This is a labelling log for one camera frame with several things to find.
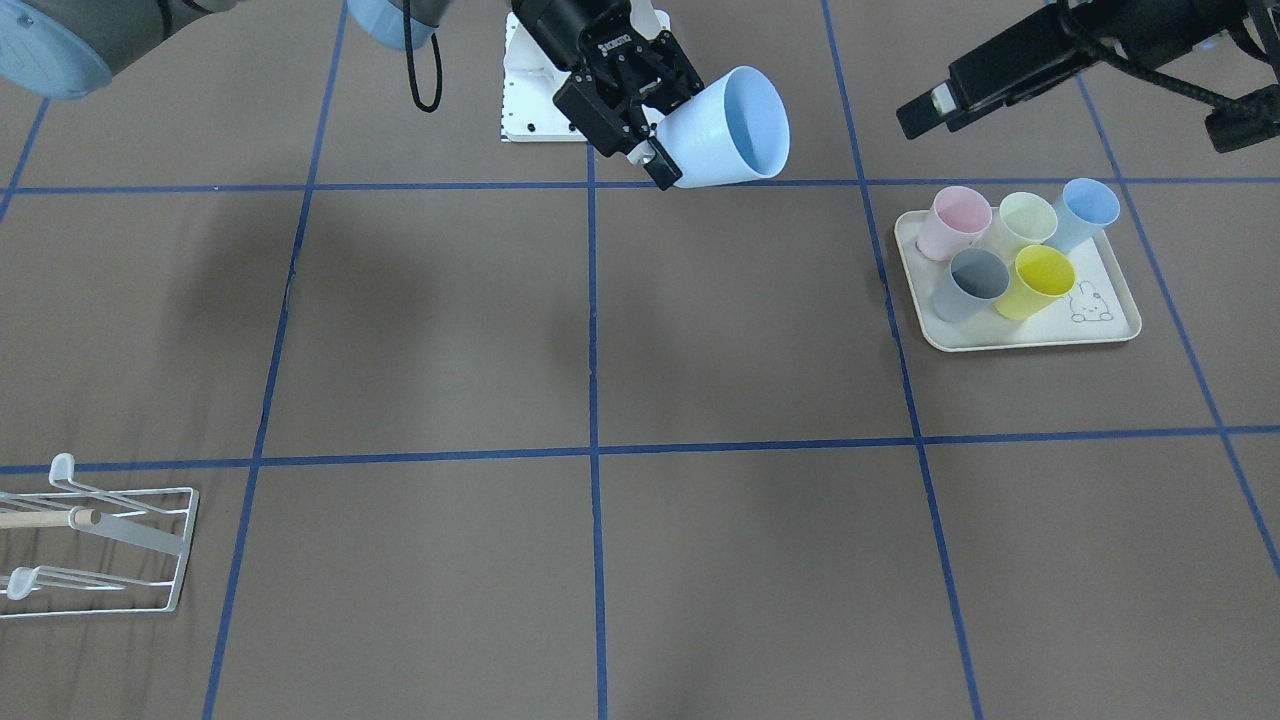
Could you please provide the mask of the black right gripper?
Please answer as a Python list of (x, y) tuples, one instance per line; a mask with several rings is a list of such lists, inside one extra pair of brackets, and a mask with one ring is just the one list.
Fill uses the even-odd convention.
[(666, 117), (704, 88), (671, 29), (660, 28), (653, 38), (631, 29), (589, 38), (552, 104), (596, 152), (626, 154), (658, 190), (667, 191), (684, 170), (654, 136), (655, 122), (646, 110)]

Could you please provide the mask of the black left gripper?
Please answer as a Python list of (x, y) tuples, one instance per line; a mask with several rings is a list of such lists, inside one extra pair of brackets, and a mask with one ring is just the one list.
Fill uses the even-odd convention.
[(937, 85), (895, 111), (906, 140), (945, 127), (957, 132), (987, 113), (1034, 97), (1085, 68), (1060, 10), (1036, 10), (948, 65)]

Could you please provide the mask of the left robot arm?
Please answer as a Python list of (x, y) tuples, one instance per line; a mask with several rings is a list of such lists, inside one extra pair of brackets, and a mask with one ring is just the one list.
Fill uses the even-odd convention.
[(1234, 152), (1277, 137), (1277, 83), (1229, 97), (1162, 70), (1221, 35), (1277, 70), (1275, 1), (1051, 1), (952, 61), (896, 117), (906, 138), (940, 126), (957, 132), (1106, 64), (1210, 108), (1215, 150)]

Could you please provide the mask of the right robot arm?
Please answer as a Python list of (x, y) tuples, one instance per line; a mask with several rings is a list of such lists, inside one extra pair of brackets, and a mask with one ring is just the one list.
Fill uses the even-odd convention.
[[(5, 1), (3, 74), (47, 99), (79, 99), (179, 31), (230, 1)], [(550, 105), (600, 155), (623, 154), (667, 190), (684, 169), (657, 138), (657, 119), (705, 87), (649, 1), (512, 1), (550, 68)]]

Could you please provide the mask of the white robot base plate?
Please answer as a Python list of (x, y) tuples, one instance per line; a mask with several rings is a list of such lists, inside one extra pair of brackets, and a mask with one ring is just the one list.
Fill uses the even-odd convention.
[[(513, 1), (506, 24), (503, 137), (548, 143), (585, 142), (556, 110), (552, 95), (577, 64), (589, 38), (611, 38), (631, 29), (653, 38), (667, 28), (652, 4), (637, 1)], [(653, 110), (646, 115), (655, 123), (662, 118)]]

